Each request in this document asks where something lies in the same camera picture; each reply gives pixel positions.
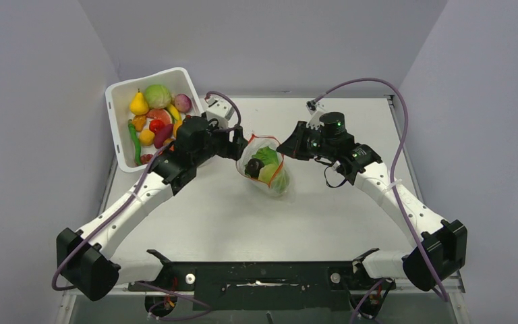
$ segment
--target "zip tie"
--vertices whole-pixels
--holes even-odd
[[[402,182],[402,179],[396,179],[396,180],[394,180],[394,182],[392,182],[388,186],[386,186],[386,188],[382,189],[380,196],[378,196],[378,199],[376,199],[376,203],[378,204],[378,206],[382,206],[382,201],[384,200],[384,196],[386,196],[386,193],[388,191],[392,190],[392,188],[394,188],[394,186],[400,184],[401,182]]]
[[[146,210],[146,208],[144,207],[144,204],[145,204],[144,200],[142,200],[142,199],[140,198],[140,196],[138,196],[138,194],[136,194],[134,191],[130,191],[130,190],[129,190],[129,191],[127,191],[126,193],[131,194],[132,196],[134,196],[134,198],[136,198],[136,200],[137,200],[137,201],[139,201],[139,202],[140,202],[140,204],[141,204],[141,207],[140,207],[140,208],[144,211],[144,216],[145,216],[145,217],[147,217],[147,216],[148,216],[148,211],[147,211],[147,210]]]

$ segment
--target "bolt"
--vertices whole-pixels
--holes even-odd
[[[338,284],[339,282],[341,282],[341,275],[335,272],[332,275],[330,275],[330,280],[333,282],[333,284]]]
[[[185,275],[185,283],[188,285],[193,285],[196,282],[196,276],[193,273],[188,273]]]

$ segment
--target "white plastic bin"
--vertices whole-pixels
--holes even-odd
[[[165,70],[151,76],[139,79],[127,80],[112,84],[106,89],[106,106],[108,117],[114,138],[114,149],[120,169],[124,172],[135,172],[143,170],[146,166],[137,166],[134,162],[134,144],[128,132],[128,120],[134,118],[134,114],[128,108],[138,89],[142,92],[152,84],[162,84],[166,86],[172,96],[183,93],[192,100],[192,110],[190,115],[201,115],[203,108],[196,89],[192,84],[190,75],[182,67]],[[154,154],[156,149],[152,147],[142,147],[142,154]]]

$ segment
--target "green chili pepper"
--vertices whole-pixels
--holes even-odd
[[[134,127],[132,119],[128,120],[128,130],[130,131],[130,138],[132,139],[132,142],[134,142],[134,161],[136,161],[136,165],[142,165],[142,162],[140,162],[140,154],[142,151],[142,147],[140,147],[140,140],[138,140],[138,135],[136,134],[136,127]]]

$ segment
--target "clear plastic bag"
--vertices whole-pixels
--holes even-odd
[[[238,172],[270,196],[284,195],[291,185],[285,157],[277,152],[279,141],[272,136],[252,135],[235,164]]]

